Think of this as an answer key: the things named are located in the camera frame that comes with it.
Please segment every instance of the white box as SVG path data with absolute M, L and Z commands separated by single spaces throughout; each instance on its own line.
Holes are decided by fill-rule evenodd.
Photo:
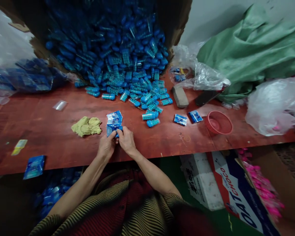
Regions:
M 180 160 L 191 196 L 211 211 L 225 208 L 206 154 L 181 155 Z

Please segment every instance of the person's left hand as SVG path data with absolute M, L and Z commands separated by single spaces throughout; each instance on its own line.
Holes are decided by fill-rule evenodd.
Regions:
M 116 144 L 119 143 L 119 138 L 116 138 L 116 131 L 114 130 L 110 136 L 103 136 L 99 142 L 97 156 L 109 160 L 114 153 Z

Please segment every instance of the hand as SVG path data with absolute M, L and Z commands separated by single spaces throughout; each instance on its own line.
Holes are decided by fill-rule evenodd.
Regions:
M 117 129 L 117 133 L 119 134 L 120 146 L 128 155 L 130 152 L 136 150 L 133 133 L 126 126 L 123 127 L 123 132 L 120 129 Z
M 114 130 L 110 136 L 106 137 L 103 136 L 101 140 L 99 141 L 99 148 L 97 152 L 97 156 L 103 157 L 107 160 L 109 160 L 114 153 L 116 144 L 119 143 L 119 139 L 116 138 L 116 131 Z

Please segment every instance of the yellow label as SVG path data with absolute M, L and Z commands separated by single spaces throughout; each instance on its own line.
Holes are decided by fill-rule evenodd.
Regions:
M 17 142 L 17 144 L 16 144 L 16 146 L 15 146 L 14 149 L 22 149 L 22 148 L 25 147 L 26 143 L 27 143 L 27 139 L 20 139 L 20 140 Z
M 17 154 L 20 153 L 21 150 L 22 150 L 21 148 L 14 149 L 13 152 L 12 152 L 12 154 L 11 154 L 11 156 L 16 156 Z

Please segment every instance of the open cardboard box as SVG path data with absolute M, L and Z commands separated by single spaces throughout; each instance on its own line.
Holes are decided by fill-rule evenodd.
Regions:
M 263 206 L 242 162 L 234 150 L 208 152 L 211 165 L 226 209 L 265 235 L 295 236 L 295 179 L 272 146 L 249 148 L 252 164 L 260 166 L 285 205 L 282 218 L 273 222 Z
M 285 205 L 277 228 L 282 235 L 295 236 L 295 179 L 272 146 L 252 147 L 249 151 L 253 165 L 261 167 L 262 174 L 270 180 Z
M 192 0 L 157 0 L 159 24 L 166 37 L 169 59 L 171 47 L 177 45 L 188 21 Z M 44 0 L 0 0 L 0 10 L 11 18 L 13 26 L 30 30 L 35 36 L 31 40 L 38 58 L 49 61 L 50 66 L 68 71 L 45 48 L 48 35 L 47 6 Z

